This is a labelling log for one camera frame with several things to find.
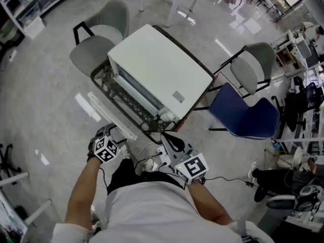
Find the cluttered white desk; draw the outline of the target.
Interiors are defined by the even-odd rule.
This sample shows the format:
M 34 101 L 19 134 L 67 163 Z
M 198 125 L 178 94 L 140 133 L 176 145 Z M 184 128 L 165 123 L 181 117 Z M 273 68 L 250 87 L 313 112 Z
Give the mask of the cluttered white desk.
M 298 69 L 295 69 L 293 65 L 280 67 L 276 62 L 277 68 L 282 69 L 287 77 L 293 77 L 300 73 L 314 70 L 318 67 L 324 67 L 324 60 L 320 60 L 320 56 L 318 55 L 314 44 L 307 41 L 300 32 L 292 32 L 288 30 L 272 41 L 270 45 L 273 49 L 275 49 L 276 46 L 279 46 L 280 48 L 287 47 L 288 45 L 293 46 L 291 53 L 297 59 L 297 63 L 299 64 Z

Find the person's left forearm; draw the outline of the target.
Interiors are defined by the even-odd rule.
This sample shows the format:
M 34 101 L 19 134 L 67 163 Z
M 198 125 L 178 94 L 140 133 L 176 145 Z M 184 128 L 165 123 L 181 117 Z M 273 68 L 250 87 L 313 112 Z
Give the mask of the person's left forearm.
M 92 230 L 91 206 L 95 197 L 101 162 L 93 157 L 82 170 L 69 198 L 65 223 Z

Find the person's black trousers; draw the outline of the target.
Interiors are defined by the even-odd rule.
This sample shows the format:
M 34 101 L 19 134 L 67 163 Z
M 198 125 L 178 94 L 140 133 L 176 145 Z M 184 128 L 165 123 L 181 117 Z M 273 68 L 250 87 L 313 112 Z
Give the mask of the person's black trousers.
M 175 179 L 160 171 L 143 171 L 141 175 L 137 175 L 133 161 L 129 158 L 125 158 L 121 161 L 119 167 L 113 173 L 111 182 L 107 187 L 107 194 L 109 195 L 114 190 L 121 187 L 143 182 L 167 182 L 183 189 L 183 187 Z

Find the white box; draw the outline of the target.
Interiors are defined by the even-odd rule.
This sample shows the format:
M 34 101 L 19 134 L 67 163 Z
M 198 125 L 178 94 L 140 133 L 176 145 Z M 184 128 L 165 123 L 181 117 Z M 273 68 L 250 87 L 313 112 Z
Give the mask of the white box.
M 40 16 L 37 16 L 28 26 L 24 28 L 26 35 L 35 39 L 45 28 L 45 24 Z

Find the dark wicker glass-top table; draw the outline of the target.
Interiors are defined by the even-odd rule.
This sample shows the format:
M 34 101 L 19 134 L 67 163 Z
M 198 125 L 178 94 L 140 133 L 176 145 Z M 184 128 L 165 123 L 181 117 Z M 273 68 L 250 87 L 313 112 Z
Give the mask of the dark wicker glass-top table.
M 214 75 L 157 25 L 144 25 L 107 54 L 91 81 L 152 142 L 177 131 Z

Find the small wooden table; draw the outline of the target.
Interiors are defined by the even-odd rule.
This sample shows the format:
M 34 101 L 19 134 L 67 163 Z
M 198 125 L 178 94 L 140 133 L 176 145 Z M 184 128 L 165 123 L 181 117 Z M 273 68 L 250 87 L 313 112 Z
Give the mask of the small wooden table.
M 276 62 L 279 64 L 280 67 L 293 65 L 295 69 L 299 68 L 299 64 L 297 63 L 297 59 L 291 53 L 293 46 L 288 45 L 287 47 L 280 48 L 276 46 L 274 51 L 276 54 Z

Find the white plastic chair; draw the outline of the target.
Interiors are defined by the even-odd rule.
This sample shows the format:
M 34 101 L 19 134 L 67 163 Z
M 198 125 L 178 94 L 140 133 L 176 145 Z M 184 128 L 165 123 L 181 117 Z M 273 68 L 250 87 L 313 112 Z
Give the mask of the white plastic chair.
M 297 168 L 304 156 L 303 149 L 301 147 L 297 147 L 294 155 L 291 154 L 283 154 L 278 157 L 277 166 L 280 169 L 294 169 Z

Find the office chair with black jacket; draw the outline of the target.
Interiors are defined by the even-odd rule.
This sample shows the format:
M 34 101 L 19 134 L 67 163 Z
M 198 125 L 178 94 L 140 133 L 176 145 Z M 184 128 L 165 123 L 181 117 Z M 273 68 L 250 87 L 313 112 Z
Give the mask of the office chair with black jacket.
M 306 119 L 299 121 L 299 117 L 309 110 L 319 110 L 324 102 L 324 92 L 314 82 L 304 86 L 303 80 L 295 76 L 291 78 L 291 87 L 282 106 L 276 96 L 272 96 L 271 99 L 275 101 L 280 112 L 280 128 L 287 126 L 294 132 L 297 126 L 306 128 Z

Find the person's right white shoe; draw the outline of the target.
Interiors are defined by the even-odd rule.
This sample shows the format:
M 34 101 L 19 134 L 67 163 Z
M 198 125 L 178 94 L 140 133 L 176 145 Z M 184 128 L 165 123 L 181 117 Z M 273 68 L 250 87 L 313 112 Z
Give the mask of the person's right white shoe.
M 149 157 L 145 160 L 145 163 L 143 165 L 143 171 L 144 172 L 152 172 L 154 168 L 154 161 L 153 158 Z

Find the person's right forearm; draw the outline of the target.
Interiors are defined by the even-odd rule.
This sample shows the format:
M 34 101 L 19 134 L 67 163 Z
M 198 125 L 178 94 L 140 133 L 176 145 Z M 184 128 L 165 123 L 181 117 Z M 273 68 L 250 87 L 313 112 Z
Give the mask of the person's right forearm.
M 198 213 L 204 219 L 219 225 L 228 225 L 234 222 L 225 208 L 199 181 L 188 185 L 187 188 Z

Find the person's white shoe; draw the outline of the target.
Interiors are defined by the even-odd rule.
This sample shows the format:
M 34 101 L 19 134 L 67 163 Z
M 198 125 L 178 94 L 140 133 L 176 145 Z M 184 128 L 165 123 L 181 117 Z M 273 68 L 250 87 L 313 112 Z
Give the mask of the person's white shoe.
M 149 157 L 145 160 L 145 163 L 143 165 L 143 171 L 144 172 L 152 172 L 154 168 L 154 161 L 153 158 Z
M 120 157 L 122 159 L 131 159 L 131 152 L 129 149 L 128 145 L 124 145 L 121 149 L 120 149 Z

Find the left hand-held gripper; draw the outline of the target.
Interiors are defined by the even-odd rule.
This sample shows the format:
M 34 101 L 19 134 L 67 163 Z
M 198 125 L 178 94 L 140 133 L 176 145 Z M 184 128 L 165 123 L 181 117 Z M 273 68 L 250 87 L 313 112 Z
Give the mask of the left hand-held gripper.
M 116 124 L 108 124 L 97 131 L 95 137 L 89 142 L 87 161 L 96 158 L 104 164 L 120 155 L 121 148 L 126 144 L 127 139 L 115 141 L 111 134 L 111 131 L 115 128 L 117 128 Z

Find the grey mesh office chair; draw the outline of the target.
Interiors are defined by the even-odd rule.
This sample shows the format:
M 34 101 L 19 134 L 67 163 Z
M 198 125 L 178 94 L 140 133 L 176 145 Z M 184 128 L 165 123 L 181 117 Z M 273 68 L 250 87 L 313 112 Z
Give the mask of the grey mesh office chair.
M 266 196 L 270 199 L 266 206 L 274 210 L 292 210 L 295 212 L 317 212 L 319 206 L 324 201 L 324 189 L 317 185 L 306 185 L 299 193 L 292 195 L 274 195 L 268 193 L 265 187 L 259 186 L 254 200 L 262 201 Z

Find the person's left white shoe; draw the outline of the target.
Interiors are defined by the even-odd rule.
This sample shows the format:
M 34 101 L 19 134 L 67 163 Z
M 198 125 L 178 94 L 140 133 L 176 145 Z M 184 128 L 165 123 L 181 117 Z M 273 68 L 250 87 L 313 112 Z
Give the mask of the person's left white shoe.
M 120 157 L 122 159 L 131 159 L 131 152 L 129 149 L 128 145 L 124 145 L 121 149 L 120 149 Z

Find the person's white shirt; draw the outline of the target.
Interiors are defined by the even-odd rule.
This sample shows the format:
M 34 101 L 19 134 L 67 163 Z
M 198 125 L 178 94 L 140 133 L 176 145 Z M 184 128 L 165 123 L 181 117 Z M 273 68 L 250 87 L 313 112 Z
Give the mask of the person's white shirt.
M 114 190 L 106 200 L 106 228 L 91 235 L 78 225 L 56 224 L 51 243 L 259 243 L 274 241 L 254 223 L 218 225 L 203 219 L 189 193 L 167 182 Z

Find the white oven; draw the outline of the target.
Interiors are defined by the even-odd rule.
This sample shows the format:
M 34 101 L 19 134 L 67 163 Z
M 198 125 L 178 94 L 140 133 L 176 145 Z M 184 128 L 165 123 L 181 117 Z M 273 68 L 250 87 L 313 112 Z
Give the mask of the white oven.
M 214 80 L 208 69 L 149 24 L 107 55 L 114 80 L 164 122 L 181 120 Z

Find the pale green basket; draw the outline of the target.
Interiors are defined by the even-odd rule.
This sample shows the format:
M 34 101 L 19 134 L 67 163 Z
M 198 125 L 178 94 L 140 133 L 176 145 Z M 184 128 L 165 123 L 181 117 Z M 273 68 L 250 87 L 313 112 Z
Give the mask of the pale green basket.
M 7 20 L 0 29 L 0 42 L 2 44 L 15 42 L 18 38 L 19 29 L 11 20 Z

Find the grey folding chair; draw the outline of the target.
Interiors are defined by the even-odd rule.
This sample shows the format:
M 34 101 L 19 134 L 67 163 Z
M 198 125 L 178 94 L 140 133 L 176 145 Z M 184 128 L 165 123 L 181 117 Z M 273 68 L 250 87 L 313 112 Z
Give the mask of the grey folding chair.
M 249 44 L 223 62 L 214 75 L 228 65 L 240 87 L 247 91 L 243 96 L 246 98 L 269 87 L 275 61 L 276 54 L 270 44 Z

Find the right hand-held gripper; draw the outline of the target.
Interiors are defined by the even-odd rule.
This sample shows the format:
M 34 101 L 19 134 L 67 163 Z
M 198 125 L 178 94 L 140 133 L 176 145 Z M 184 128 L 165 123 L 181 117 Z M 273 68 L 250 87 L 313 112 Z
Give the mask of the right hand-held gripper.
M 190 139 L 176 132 L 162 132 L 160 137 L 171 159 L 169 167 L 175 175 L 188 185 L 205 177 L 209 167 Z

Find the blue folding chair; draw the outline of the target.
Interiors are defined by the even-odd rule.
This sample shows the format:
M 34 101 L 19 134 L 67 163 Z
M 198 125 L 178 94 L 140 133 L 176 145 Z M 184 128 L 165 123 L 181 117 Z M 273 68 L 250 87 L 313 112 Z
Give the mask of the blue folding chair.
M 229 83 L 222 86 L 209 112 L 232 135 L 254 140 L 273 137 L 280 117 L 278 109 L 267 98 L 249 106 Z

